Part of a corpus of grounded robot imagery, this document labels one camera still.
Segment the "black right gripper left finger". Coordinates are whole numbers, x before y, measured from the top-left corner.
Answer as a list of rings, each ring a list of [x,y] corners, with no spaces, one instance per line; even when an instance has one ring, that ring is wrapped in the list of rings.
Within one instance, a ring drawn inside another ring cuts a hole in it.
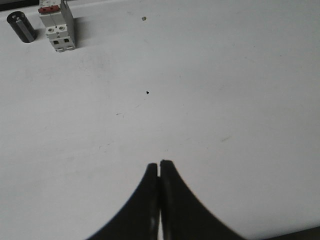
[[[90,240],[157,240],[160,220],[159,178],[156,163],[149,163],[128,201]]]

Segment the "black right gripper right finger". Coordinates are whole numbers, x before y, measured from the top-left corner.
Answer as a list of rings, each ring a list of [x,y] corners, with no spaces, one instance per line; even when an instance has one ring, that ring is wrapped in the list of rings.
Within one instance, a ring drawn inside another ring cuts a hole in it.
[[[160,162],[161,220],[165,240],[242,240],[188,188],[171,160]]]

